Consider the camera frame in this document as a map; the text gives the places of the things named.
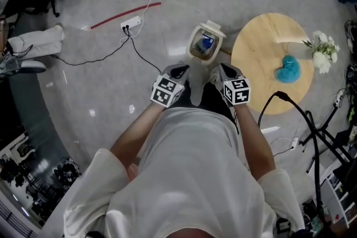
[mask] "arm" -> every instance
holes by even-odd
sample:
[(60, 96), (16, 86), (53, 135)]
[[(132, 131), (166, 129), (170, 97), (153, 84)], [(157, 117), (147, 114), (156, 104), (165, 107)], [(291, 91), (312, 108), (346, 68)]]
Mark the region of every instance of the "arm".
[(245, 104), (235, 105), (245, 156), (252, 176), (259, 180), (275, 169), (272, 150)]
[(151, 103), (115, 141), (110, 151), (128, 168), (135, 160), (152, 127), (165, 107)]

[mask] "white container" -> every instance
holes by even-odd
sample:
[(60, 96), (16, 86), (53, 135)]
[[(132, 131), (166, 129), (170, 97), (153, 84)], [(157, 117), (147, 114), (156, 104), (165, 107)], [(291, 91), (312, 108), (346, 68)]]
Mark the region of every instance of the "white container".
[[(196, 26), (191, 34), (189, 43), (186, 48), (186, 53), (191, 59), (198, 60), (202, 65), (207, 66), (211, 64), (217, 57), (219, 49), (221, 48), (223, 38), (226, 35), (221, 32), (221, 26), (208, 20), (207, 23), (200, 23)], [(209, 49), (208, 54), (201, 54), (195, 48), (196, 43), (202, 38), (202, 34), (214, 38), (213, 46)]]

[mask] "metal stand leg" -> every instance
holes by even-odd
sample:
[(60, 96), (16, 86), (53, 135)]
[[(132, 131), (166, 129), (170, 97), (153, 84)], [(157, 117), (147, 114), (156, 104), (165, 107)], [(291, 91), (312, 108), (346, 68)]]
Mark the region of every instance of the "metal stand leg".
[[(313, 135), (316, 135), (328, 148), (329, 150), (331, 150), (331, 152), (336, 156), (336, 158), (343, 164), (346, 163), (346, 160), (344, 160), (342, 158), (342, 156), (337, 152), (336, 148), (338, 146), (338, 144), (336, 143), (335, 138), (326, 130), (326, 128), (329, 126), (329, 122), (331, 121), (332, 117), (335, 115), (336, 111), (338, 110), (338, 106), (335, 104), (334, 105), (334, 109), (332, 111), (332, 113), (330, 114), (330, 116), (328, 117), (328, 119), (326, 120), (326, 122), (322, 125), (322, 127), (320, 129), (316, 129), (315, 128), (315, 123), (313, 121), (313, 117), (310, 111), (306, 110), (305, 113), (308, 116), (311, 124), (313, 125), (313, 131), (312, 133), (301, 143), (303, 146), (309, 141), (311, 140)], [(325, 134), (326, 136), (328, 136), (328, 138), (330, 138), (330, 140), (332, 141), (332, 144), (334, 144), (335, 146), (331, 145), (329, 141), (327, 141), (324, 136), (322, 136), (322, 134)], [(350, 154), (341, 146), (338, 146), (338, 148), (341, 150), (341, 152), (346, 156), (346, 159), (351, 162), (353, 159), (350, 156)]]
[(51, 0), (51, 7), (52, 7), (52, 12), (54, 13), (55, 17), (58, 17), (60, 14), (56, 12), (55, 0)]

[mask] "white cable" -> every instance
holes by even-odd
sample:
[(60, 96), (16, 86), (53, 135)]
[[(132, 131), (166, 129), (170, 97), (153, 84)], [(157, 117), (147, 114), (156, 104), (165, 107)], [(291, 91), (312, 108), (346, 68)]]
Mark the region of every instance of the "white cable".
[(273, 144), (275, 141), (277, 141), (277, 140), (279, 140), (279, 139), (287, 139), (287, 140), (289, 140), (289, 141), (292, 143), (292, 141), (291, 141), (289, 138), (279, 137), (279, 138), (276, 138), (275, 140), (273, 140), (273, 141), (270, 143), (270, 147), (272, 146), (272, 144)]
[[(144, 14), (145, 14), (147, 8), (149, 7), (149, 5), (151, 4), (151, 2), (152, 2), (152, 0), (149, 0), (149, 2), (147, 3), (147, 5), (146, 5), (146, 7), (145, 7), (145, 9), (144, 9), (144, 11), (143, 11), (143, 13), (142, 13), (142, 16), (141, 16), (141, 18), (140, 18), (140, 20), (141, 20), (141, 25), (140, 25), (139, 31), (138, 31), (135, 35), (131, 36), (131, 38), (135, 38), (135, 37), (139, 36), (142, 27), (144, 27), (144, 25), (145, 25)], [(123, 41), (125, 41), (126, 39), (127, 39), (127, 37), (121, 38), (121, 39), (119, 40), (119, 44), (121, 45), (121, 44), (123, 43)]]

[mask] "blue object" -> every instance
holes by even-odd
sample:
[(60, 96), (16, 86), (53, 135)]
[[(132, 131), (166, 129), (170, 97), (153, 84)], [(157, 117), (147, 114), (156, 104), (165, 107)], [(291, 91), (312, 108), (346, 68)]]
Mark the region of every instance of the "blue object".
[(297, 81), (301, 75), (301, 69), (296, 58), (285, 56), (283, 58), (283, 67), (275, 72), (275, 78), (285, 84), (292, 84)]
[(208, 50), (210, 47), (212, 47), (214, 39), (206, 34), (202, 34), (202, 37), (203, 37), (203, 45)]

